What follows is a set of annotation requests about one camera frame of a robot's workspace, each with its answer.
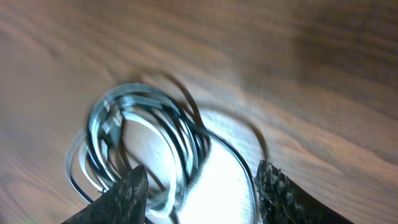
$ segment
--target black carbon fiber object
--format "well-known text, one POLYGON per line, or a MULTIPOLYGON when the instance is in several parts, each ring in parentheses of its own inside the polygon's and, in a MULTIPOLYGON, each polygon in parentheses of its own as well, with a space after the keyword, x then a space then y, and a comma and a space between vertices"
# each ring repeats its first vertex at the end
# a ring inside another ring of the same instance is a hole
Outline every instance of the black carbon fiber object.
POLYGON ((147 193, 147 172, 140 165, 99 199, 62 224, 143 224, 147 193))
POLYGON ((351 223, 266 161, 259 164, 256 185, 263 224, 351 223))

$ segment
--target coiled wire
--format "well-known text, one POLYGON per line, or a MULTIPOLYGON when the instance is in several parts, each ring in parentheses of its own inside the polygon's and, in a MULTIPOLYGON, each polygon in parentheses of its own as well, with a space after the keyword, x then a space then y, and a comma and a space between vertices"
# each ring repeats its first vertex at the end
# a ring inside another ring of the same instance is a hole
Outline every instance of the coiled wire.
POLYGON ((148 198, 146 215, 169 217, 181 206, 187 185, 208 152, 208 141, 213 139, 231 153, 243 168, 251 189, 253 223, 257 223, 258 202, 254 179, 243 157, 224 139, 194 122, 189 113, 171 97, 142 83, 119 85, 105 93, 91 111, 86 132, 80 130, 71 142, 65 156, 66 175, 71 185, 88 203, 92 203, 92 199, 73 179, 73 158, 80 150, 78 157, 84 175, 99 191, 109 190, 122 178, 109 153, 111 150, 118 152, 124 120, 148 127, 172 152, 173 160, 167 161, 167 166, 174 168, 170 174, 170 187, 167 192, 148 198))

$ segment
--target wire coil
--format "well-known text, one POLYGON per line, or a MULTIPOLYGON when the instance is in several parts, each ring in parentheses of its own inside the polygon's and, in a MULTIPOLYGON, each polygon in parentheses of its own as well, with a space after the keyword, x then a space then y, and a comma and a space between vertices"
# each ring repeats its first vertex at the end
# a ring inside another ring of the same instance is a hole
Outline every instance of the wire coil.
POLYGON ((209 139, 222 145, 243 168, 251 189, 253 223, 257 223, 258 202, 254 180, 243 157, 228 142, 195 122, 189 112, 160 90, 142 83, 127 83, 112 88, 98 100, 87 122, 86 132, 80 130, 73 138, 65 156, 67 178, 75 190, 88 202, 92 199, 78 186, 72 176, 72 162, 78 150, 80 167, 99 191, 105 192, 122 178, 112 163, 110 152, 118 153, 123 122, 140 123, 152 130, 172 153, 173 167, 169 189, 147 200, 146 215, 159 218, 170 216, 185 200, 187 185, 195 177, 208 153, 209 139))

